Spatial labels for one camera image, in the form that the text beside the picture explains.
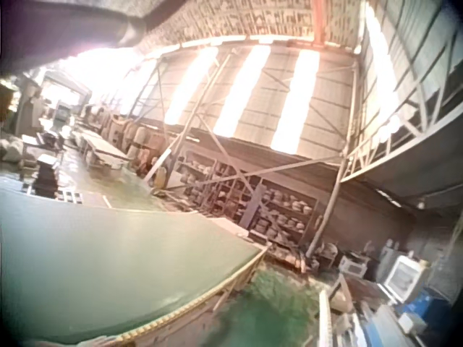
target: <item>window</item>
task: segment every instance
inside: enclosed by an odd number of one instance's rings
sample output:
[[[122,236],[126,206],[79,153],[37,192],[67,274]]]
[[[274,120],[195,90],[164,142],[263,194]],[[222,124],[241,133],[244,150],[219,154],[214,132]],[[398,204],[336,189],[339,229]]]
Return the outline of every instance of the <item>window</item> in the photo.
[[[224,137],[233,136],[269,55],[270,46],[252,48],[225,99],[214,133]]]
[[[182,82],[172,96],[171,105],[166,112],[166,124],[178,123],[188,101],[216,59],[217,52],[217,47],[204,48],[188,67]]]
[[[284,102],[283,111],[273,135],[271,148],[288,154],[295,154],[302,128],[309,111],[315,80],[317,78],[320,54],[302,50],[296,61],[294,76]]]

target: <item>orange beam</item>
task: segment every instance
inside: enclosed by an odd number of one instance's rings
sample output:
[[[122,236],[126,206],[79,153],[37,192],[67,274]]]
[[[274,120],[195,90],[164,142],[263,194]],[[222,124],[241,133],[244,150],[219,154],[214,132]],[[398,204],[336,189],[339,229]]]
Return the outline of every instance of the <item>orange beam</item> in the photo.
[[[312,0],[314,21],[314,43],[318,45],[325,44],[325,1],[326,0]]]

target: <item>warehouse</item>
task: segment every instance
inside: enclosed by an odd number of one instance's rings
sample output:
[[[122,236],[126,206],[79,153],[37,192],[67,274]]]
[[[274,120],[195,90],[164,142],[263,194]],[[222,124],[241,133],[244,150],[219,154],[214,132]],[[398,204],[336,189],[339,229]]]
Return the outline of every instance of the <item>warehouse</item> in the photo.
[[[1,311],[13,339],[448,343],[463,286],[455,8],[8,10]]]

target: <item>storage shelving unit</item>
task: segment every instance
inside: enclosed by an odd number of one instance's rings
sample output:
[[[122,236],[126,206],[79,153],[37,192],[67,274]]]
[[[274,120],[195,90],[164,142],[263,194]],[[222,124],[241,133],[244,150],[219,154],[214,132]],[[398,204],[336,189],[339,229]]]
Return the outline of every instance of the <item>storage shelving unit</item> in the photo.
[[[201,167],[209,165],[210,172],[204,173],[198,164]],[[226,163],[214,161],[194,152],[186,153],[184,161],[177,167],[178,171],[187,170],[197,177],[198,181],[233,176],[237,173]],[[314,197],[260,176],[248,176],[247,180],[255,190],[254,194],[241,179],[189,187],[185,190],[185,194],[200,212],[228,218],[243,228],[266,234],[277,244],[284,242],[278,231],[272,227],[270,218],[261,212],[262,202],[271,211],[281,231],[285,233],[286,239],[291,243],[290,246],[308,241],[310,235],[315,233],[317,223],[320,223],[323,214],[322,204]]]

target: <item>green table surface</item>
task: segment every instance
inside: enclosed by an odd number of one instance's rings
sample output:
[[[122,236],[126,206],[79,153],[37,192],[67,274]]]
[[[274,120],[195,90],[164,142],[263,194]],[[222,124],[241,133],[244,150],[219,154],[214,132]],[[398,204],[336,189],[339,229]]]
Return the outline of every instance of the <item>green table surface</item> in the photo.
[[[199,214],[112,210],[0,189],[1,314],[21,339],[76,343],[178,309],[259,249]]]

